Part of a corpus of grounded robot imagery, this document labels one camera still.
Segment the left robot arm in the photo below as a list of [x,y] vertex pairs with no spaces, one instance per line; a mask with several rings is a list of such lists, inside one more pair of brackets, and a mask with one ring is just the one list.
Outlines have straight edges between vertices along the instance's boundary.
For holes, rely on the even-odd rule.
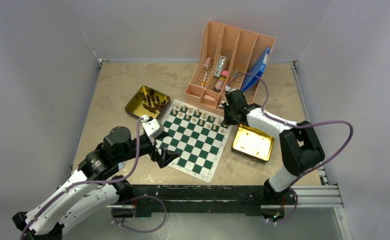
[[124,126],[113,128],[103,141],[88,153],[78,168],[47,200],[28,212],[18,212],[12,220],[21,231],[21,240],[60,240],[76,224],[98,210],[113,204],[136,204],[147,198],[137,195],[128,178],[135,171],[116,175],[119,163],[149,155],[160,168],[166,167],[180,153],[156,140],[168,136],[161,125],[144,123],[144,134],[135,139]]

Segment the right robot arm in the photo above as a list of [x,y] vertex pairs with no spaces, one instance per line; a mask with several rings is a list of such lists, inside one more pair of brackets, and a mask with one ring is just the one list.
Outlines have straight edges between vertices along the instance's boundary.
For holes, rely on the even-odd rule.
[[308,121],[288,121],[256,103],[248,104],[239,89],[227,92],[225,98],[222,105],[225,124],[242,124],[260,130],[280,143],[283,166],[266,180],[263,191],[265,200],[275,204],[297,178],[324,160],[325,153],[318,136]]

